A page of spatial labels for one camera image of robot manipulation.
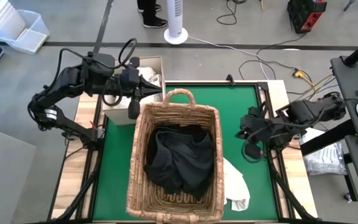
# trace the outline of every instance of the white cloth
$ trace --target white cloth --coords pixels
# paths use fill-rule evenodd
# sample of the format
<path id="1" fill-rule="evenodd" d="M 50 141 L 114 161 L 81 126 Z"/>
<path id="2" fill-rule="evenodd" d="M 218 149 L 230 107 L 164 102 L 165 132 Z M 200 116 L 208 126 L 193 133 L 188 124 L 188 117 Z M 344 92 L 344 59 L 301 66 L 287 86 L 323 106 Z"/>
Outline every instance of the white cloth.
<path id="1" fill-rule="evenodd" d="M 139 67 L 137 69 L 139 71 L 139 75 L 143 75 L 143 78 L 146 81 L 150 82 L 153 85 L 161 87 L 161 84 L 160 84 L 161 75 L 160 74 L 156 74 L 155 71 L 150 67 Z M 146 104 L 146 103 L 156 102 L 157 101 L 156 98 L 158 98 L 157 95 L 146 96 L 145 98 L 143 98 L 140 101 L 140 103 Z M 117 107 L 118 108 L 128 108 L 130 102 L 131 102 L 130 98 L 123 97 L 120 104 Z"/>
<path id="2" fill-rule="evenodd" d="M 242 174 L 227 159 L 223 162 L 224 172 L 224 204 L 231 200 L 231 210 L 243 211 L 249 205 L 249 191 Z"/>

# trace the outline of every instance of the green table surface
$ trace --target green table surface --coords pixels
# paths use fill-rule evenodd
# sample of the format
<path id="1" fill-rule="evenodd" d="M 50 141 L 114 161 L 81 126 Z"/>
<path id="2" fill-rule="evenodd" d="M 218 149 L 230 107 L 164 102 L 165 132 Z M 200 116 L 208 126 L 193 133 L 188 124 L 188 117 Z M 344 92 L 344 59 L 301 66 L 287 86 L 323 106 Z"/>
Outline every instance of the green table surface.
<path id="1" fill-rule="evenodd" d="M 174 89 L 168 86 L 167 91 Z M 224 206 L 223 220 L 277 220 L 273 190 L 266 161 L 250 164 L 241 156 L 243 141 L 234 135 L 239 130 L 240 118 L 248 108 L 257 106 L 255 86 L 181 86 L 190 90 L 197 104 L 210 105 L 219 110 L 223 132 L 223 154 L 242 172 L 250 192 L 247 210 L 231 210 L 231 202 Z M 187 97 L 177 95 L 171 99 L 187 103 Z M 126 213 L 126 194 L 132 142 L 135 126 L 116 126 L 109 120 L 104 145 L 101 173 L 96 194 L 94 220 L 139 220 Z"/>

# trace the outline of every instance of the black cloth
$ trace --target black cloth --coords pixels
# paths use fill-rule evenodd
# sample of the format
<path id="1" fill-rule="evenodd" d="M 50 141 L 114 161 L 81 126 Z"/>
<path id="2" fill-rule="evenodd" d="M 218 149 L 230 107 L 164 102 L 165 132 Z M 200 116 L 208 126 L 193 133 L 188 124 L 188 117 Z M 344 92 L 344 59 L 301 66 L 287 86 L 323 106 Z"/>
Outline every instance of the black cloth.
<path id="1" fill-rule="evenodd" d="M 155 19 L 155 4 L 156 0 L 137 0 L 137 8 L 143 9 L 143 21 L 149 23 Z"/>
<path id="2" fill-rule="evenodd" d="M 201 198 L 208 189 L 214 168 L 214 142 L 200 125 L 159 126 L 147 146 L 147 177 L 166 194 L 180 190 Z"/>

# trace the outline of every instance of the concrete floor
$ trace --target concrete floor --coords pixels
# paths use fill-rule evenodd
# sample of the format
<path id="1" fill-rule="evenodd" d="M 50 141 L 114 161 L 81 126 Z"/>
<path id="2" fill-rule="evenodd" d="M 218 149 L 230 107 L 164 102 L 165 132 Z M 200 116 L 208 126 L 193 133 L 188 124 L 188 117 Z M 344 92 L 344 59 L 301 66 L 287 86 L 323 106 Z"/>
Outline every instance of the concrete floor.
<path id="1" fill-rule="evenodd" d="M 69 46 L 94 46 L 108 0 L 10 0 L 17 9 L 41 13 L 51 36 L 51 44 Z M 166 2 L 159 1 L 163 11 L 158 15 L 167 18 Z M 287 1 L 265 0 L 268 9 L 261 11 L 259 1 L 249 0 L 237 8 L 238 24 L 223 26 L 215 19 L 228 10 L 223 0 L 184 0 L 184 26 L 192 37 L 219 44 L 268 45 L 298 37 L 290 30 Z M 288 45 L 358 46 L 358 1 L 342 12 L 347 0 L 331 0 L 327 10 L 313 31 L 298 42 Z M 144 29 L 136 11 L 134 0 L 115 0 L 108 17 L 103 43 L 122 43 L 135 37 L 140 43 L 165 43 L 165 29 Z M 189 39 L 188 43 L 198 43 Z M 35 159 L 21 200 L 16 208 L 14 223 L 38 222 L 46 219 L 56 185 L 65 146 L 59 130 L 41 132 L 29 118 L 25 107 L 33 94 L 49 84 L 55 74 L 58 51 L 61 47 L 42 47 L 36 55 L 26 55 L 4 47 L 5 56 L 0 61 L 0 132 L 37 146 Z M 71 47 L 85 54 L 93 47 Z M 100 48 L 101 53 L 117 57 L 118 48 Z M 349 55 L 349 51 L 334 50 L 264 50 L 265 60 L 278 60 L 307 71 L 314 81 L 330 74 L 329 59 Z M 138 48 L 136 56 L 163 57 L 167 80 L 222 80 L 227 74 L 241 79 L 239 65 L 254 57 L 228 49 L 178 49 Z M 78 58 L 63 57 L 62 66 L 76 65 Z M 273 65 L 277 79 L 285 81 L 287 91 L 303 91 L 308 84 L 295 80 L 292 71 Z M 265 67 L 267 75 L 273 78 Z M 243 66 L 245 79 L 264 79 L 258 63 Z M 289 95 L 290 100 L 297 96 Z M 66 116 L 73 118 L 78 99 L 64 99 L 58 105 Z M 338 122 L 325 123 L 328 128 Z M 358 223 L 358 202 L 348 204 L 342 199 L 347 192 L 344 178 L 335 175 L 310 177 L 311 188 L 319 217 L 334 222 Z"/>

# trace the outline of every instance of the black metal frame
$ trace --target black metal frame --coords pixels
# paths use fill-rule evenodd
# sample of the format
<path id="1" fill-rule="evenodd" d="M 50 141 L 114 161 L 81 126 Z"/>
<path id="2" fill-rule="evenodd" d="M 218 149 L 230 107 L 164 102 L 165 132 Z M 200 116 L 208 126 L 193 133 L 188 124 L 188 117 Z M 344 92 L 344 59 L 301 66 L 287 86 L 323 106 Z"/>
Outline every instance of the black metal frame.
<path id="1" fill-rule="evenodd" d="M 307 156 L 313 152 L 316 152 L 330 144 L 338 142 L 344 139 L 347 135 L 355 135 L 356 129 L 351 119 L 337 125 L 335 128 L 326 131 L 324 134 L 317 136 L 310 141 L 301 145 L 301 151 L 303 156 Z M 347 188 L 349 189 L 349 195 L 353 202 L 358 202 L 358 193 L 354 185 L 354 181 L 349 170 L 348 164 L 353 163 L 349 153 L 344 154 L 345 168 L 347 175 L 344 175 Z"/>
<path id="2" fill-rule="evenodd" d="M 255 93 L 257 95 L 257 102 L 259 105 L 261 105 L 262 103 L 262 99 L 261 99 L 261 94 L 260 91 L 264 92 L 265 95 L 265 101 L 266 101 L 266 106 L 268 108 L 268 112 L 269 112 L 269 116 L 273 117 L 273 109 L 272 109 L 272 104 L 271 104 L 271 100 L 270 100 L 270 95 L 269 95 L 269 88 L 267 85 L 267 82 L 237 82 L 235 84 L 229 82 L 229 81 L 221 81 L 221 82 L 209 82 L 209 81 L 200 81 L 200 82 L 166 82 L 166 86 L 189 86 L 189 85 L 199 85 L 199 86 L 203 86 L 203 85 L 244 85 L 244 86 L 254 86 L 255 87 Z M 101 99 L 100 97 L 98 98 L 98 102 L 96 105 L 96 112 L 95 112 L 95 116 L 94 116 L 94 124 L 98 125 L 98 121 L 99 121 L 99 117 L 100 117 L 100 108 L 101 108 Z M 107 119 L 106 117 L 104 118 L 103 124 L 106 127 L 106 130 L 108 129 L 107 125 Z M 69 217 L 66 217 L 66 219 L 51 219 L 52 216 L 52 212 L 53 212 L 53 207 L 55 205 L 55 200 L 56 200 L 56 196 L 57 196 L 57 190 L 58 187 L 60 185 L 60 177 L 62 175 L 63 172 L 63 166 L 65 161 L 63 160 L 62 162 L 62 167 L 60 169 L 60 173 L 59 173 L 59 179 L 57 181 L 56 187 L 55 187 L 55 193 L 53 196 L 53 200 L 50 206 L 50 211 L 49 211 L 49 215 L 47 218 L 46 222 L 39 222 L 39 223 L 53 223 L 53 224 L 58 224 L 58 223 L 93 223 L 93 213 L 94 213 L 94 204 L 95 204 L 95 200 L 96 200 L 96 194 L 97 194 L 97 186 L 98 186 L 98 180 L 99 180 L 99 173 L 100 173 L 100 167 L 101 167 L 101 162 L 102 162 L 102 158 L 103 158 L 103 149 L 104 149 L 104 140 L 105 138 L 103 138 L 103 142 L 100 145 L 98 150 L 98 157 L 96 160 L 96 165 L 93 171 L 93 175 L 91 175 L 89 177 L 90 174 L 90 167 L 91 167 L 91 160 L 92 160 L 92 156 L 93 156 L 93 151 L 89 150 L 87 155 L 86 155 L 86 161 L 85 161 L 85 169 L 84 169 L 84 173 L 83 173 L 83 181 L 81 183 L 81 189 L 80 192 L 78 193 L 78 195 L 75 197 L 73 203 L 71 203 L 71 205 L 68 207 L 68 210 L 71 210 L 72 212 L 74 210 L 76 210 L 76 215 L 75 215 L 75 219 L 73 220 L 69 220 Z M 271 156 L 271 151 L 267 150 L 267 154 L 268 156 Z M 282 179 L 284 180 L 285 184 L 288 185 L 288 179 L 287 179 L 287 173 L 285 171 L 285 165 L 284 165 L 284 160 L 283 160 L 283 156 L 282 154 L 278 154 L 277 155 L 277 159 L 278 159 L 278 166 L 280 168 L 280 175 L 282 177 Z M 283 218 L 283 208 L 281 206 L 280 203 L 280 196 L 278 194 L 278 187 L 276 182 L 273 180 L 272 178 L 272 168 L 269 166 L 269 173 L 270 173 L 270 179 L 271 179 L 271 185 L 272 185 L 272 190 L 273 190 L 273 197 L 275 200 L 275 206 L 276 206 L 276 213 L 277 213 L 277 217 L 278 217 L 278 222 L 286 222 L 286 223 L 331 223 L 331 222 L 321 222 L 321 221 L 307 221 L 305 222 L 304 220 L 297 220 L 295 219 L 295 213 L 293 210 L 293 206 L 291 204 L 291 202 L 289 201 L 289 199 L 286 197 L 287 200 L 287 210 L 288 210 L 288 214 L 289 214 L 289 218 Z M 88 214 L 86 218 L 82 218 L 82 210 L 83 210 L 83 203 L 84 203 L 84 199 L 85 199 L 85 194 L 86 192 L 89 190 L 89 186 L 92 185 L 92 189 L 91 189 L 91 200 L 90 200 L 90 205 L 89 205 L 89 210 L 88 210 Z"/>

